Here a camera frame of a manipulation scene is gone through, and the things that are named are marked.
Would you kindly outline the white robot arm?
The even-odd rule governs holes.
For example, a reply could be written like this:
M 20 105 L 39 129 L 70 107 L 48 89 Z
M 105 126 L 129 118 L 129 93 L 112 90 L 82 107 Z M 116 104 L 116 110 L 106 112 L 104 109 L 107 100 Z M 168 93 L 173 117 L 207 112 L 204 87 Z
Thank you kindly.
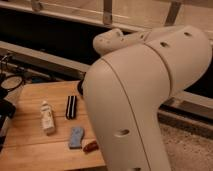
M 171 171 L 158 109 L 199 80 L 211 60 L 203 31 L 164 27 L 89 68 L 83 98 L 108 171 Z

